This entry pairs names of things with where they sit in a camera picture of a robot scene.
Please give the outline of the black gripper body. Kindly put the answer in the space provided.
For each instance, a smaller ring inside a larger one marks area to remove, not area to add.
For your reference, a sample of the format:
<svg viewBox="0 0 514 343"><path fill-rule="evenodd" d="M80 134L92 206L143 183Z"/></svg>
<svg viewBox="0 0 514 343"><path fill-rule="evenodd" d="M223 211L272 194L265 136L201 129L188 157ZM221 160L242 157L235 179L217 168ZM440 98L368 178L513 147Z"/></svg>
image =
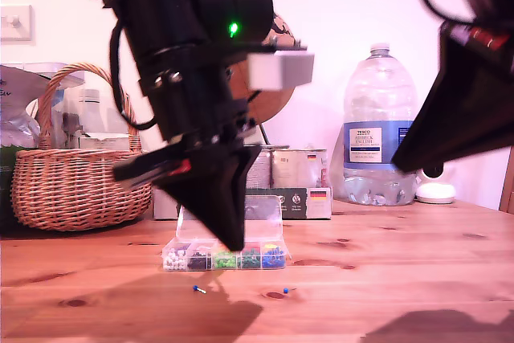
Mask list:
<svg viewBox="0 0 514 343"><path fill-rule="evenodd" d="M227 69L251 52L248 44L166 49L140 64L140 86L149 98L156 125L169 142L114 167L116 181L155 182L183 161L237 158L244 137L255 130L247 99L235 99Z"/></svg>

